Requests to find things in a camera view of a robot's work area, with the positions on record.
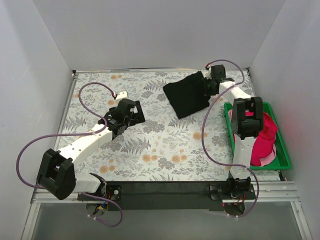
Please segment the black t shirt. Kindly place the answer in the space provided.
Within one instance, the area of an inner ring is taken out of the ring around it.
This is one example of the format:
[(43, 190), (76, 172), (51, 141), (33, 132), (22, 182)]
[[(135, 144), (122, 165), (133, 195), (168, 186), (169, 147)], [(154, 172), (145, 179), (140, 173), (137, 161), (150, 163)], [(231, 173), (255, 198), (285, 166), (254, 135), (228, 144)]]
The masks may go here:
[(205, 95), (201, 71), (190, 74), (180, 81), (168, 83), (163, 91), (177, 118), (182, 119), (207, 108), (210, 96)]

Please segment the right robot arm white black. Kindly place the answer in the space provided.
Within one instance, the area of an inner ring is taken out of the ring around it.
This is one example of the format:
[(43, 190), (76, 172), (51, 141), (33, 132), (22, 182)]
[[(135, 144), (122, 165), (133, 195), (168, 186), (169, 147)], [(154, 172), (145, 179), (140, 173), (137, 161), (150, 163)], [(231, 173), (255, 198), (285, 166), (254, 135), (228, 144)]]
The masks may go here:
[(232, 104), (231, 129), (234, 136), (233, 161), (229, 177), (222, 191), (237, 199), (250, 190), (250, 164), (254, 143), (264, 127), (263, 101), (261, 97), (245, 93), (232, 78), (226, 77), (224, 65), (205, 67), (204, 93), (208, 96), (224, 96)]

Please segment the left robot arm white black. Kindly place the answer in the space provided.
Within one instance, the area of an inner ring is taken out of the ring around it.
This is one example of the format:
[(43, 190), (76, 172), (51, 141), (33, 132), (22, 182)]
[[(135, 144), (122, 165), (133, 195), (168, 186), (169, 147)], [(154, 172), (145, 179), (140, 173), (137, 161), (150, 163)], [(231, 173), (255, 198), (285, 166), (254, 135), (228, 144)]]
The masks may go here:
[(88, 135), (58, 150), (49, 149), (42, 157), (36, 182), (57, 199), (72, 193), (90, 194), (101, 200), (107, 193), (107, 182), (95, 173), (77, 174), (80, 164), (101, 146), (110, 143), (131, 126), (144, 123), (139, 101), (121, 99), (91, 129)]

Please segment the floral table mat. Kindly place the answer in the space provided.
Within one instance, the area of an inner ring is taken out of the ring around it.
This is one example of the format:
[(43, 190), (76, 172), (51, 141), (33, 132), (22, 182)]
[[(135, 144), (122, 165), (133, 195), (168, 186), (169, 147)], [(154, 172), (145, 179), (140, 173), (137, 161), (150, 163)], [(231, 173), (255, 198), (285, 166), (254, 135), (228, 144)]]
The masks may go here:
[(76, 169), (108, 181), (223, 181), (233, 160), (226, 125), (225, 97), (212, 97), (206, 109), (178, 119), (163, 86), (187, 71), (81, 73), (63, 123), (63, 133), (83, 133), (116, 102), (111, 91), (140, 101), (145, 122), (129, 127), (101, 146)]

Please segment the green plastic bin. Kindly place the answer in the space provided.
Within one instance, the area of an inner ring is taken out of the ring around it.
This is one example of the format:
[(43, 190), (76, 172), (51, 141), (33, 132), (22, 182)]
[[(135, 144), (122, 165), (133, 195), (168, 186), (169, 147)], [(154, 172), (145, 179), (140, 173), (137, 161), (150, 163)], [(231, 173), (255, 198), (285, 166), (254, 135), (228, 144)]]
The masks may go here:
[(269, 103), (263, 103), (263, 130), (259, 133), (250, 159), (250, 168), (258, 171), (278, 171), (291, 168), (280, 130)]

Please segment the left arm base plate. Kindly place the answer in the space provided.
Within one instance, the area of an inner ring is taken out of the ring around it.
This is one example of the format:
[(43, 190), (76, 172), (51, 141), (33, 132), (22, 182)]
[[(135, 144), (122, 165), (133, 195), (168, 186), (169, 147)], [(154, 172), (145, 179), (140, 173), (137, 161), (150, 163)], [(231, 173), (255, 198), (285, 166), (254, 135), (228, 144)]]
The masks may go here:
[[(122, 186), (119, 184), (102, 184), (98, 187), (96, 192), (94, 193), (88, 193), (89, 195), (106, 198), (112, 201), (119, 201), (122, 197)], [(90, 196), (86, 196), (83, 193), (79, 193), (77, 195), (78, 201), (97, 201), (98, 199), (95, 199)]]

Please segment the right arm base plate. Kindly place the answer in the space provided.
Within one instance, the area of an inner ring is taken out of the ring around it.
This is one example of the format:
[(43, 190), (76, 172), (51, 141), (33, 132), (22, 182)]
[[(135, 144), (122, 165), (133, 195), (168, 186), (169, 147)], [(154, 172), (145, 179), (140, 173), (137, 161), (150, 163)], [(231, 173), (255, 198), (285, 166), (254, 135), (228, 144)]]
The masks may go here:
[(233, 179), (216, 181), (204, 187), (206, 195), (211, 200), (231, 200), (235, 204), (242, 204), (245, 200), (254, 200), (256, 193), (251, 179)]

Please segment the aluminium frame rail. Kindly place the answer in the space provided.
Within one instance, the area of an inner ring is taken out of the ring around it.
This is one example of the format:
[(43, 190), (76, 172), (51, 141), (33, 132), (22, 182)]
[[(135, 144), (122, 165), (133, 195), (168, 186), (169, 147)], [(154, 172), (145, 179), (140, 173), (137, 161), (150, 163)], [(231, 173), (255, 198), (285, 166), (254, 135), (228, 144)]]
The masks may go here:
[[(206, 197), (205, 186), (213, 184), (215, 181), (108, 181), (101, 185), (121, 185), (122, 194), (120, 200), (126, 200), (129, 197)], [(292, 181), (260, 181), (252, 182), (256, 198), (260, 202), (296, 202), (299, 201), (299, 195), (295, 184)], [(73, 192), (63, 198), (63, 202), (82, 201), (77, 200), (78, 194), (92, 197), (87, 193), (94, 193), (99, 186), (83, 188), (76, 186)], [(254, 200), (245, 200), (244, 202), (253, 202)], [(232, 203), (232, 200), (218, 200), (224, 203)]]

